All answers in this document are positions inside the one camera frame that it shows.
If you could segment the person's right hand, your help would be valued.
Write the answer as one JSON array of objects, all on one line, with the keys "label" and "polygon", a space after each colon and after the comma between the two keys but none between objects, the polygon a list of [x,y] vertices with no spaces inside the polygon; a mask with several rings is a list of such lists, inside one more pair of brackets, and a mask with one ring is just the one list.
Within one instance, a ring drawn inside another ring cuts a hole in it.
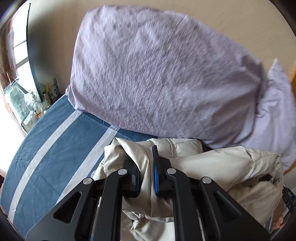
[{"label": "person's right hand", "polygon": [[285,215],[285,203],[281,200],[273,213],[272,230],[281,229],[285,226],[284,215]]}]

